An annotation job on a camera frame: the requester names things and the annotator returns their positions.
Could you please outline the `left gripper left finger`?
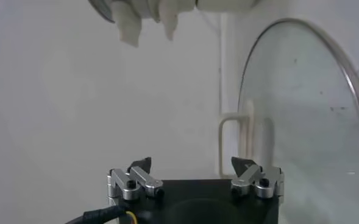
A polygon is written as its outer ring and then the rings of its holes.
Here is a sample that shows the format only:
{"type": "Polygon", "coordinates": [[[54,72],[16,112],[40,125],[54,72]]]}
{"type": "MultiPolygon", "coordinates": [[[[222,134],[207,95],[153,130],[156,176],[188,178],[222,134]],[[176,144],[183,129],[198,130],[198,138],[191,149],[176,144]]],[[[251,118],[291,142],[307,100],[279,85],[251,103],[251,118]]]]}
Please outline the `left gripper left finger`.
{"type": "Polygon", "coordinates": [[[163,181],[150,175],[152,158],[134,161],[126,169],[110,169],[107,174],[109,200],[138,200],[142,193],[149,198],[164,196],[163,181]]]}

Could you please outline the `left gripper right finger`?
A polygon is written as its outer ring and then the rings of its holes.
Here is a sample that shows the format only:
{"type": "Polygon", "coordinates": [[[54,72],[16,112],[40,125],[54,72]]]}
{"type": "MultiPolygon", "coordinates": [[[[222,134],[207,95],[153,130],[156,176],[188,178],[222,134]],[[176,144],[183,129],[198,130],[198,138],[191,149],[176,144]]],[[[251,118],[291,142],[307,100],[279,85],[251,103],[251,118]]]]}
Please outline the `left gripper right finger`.
{"type": "Polygon", "coordinates": [[[247,196],[251,190],[258,198],[284,196],[285,176],[279,167],[267,169],[251,159],[232,157],[231,163],[236,177],[230,182],[231,194],[234,198],[247,196]]]}

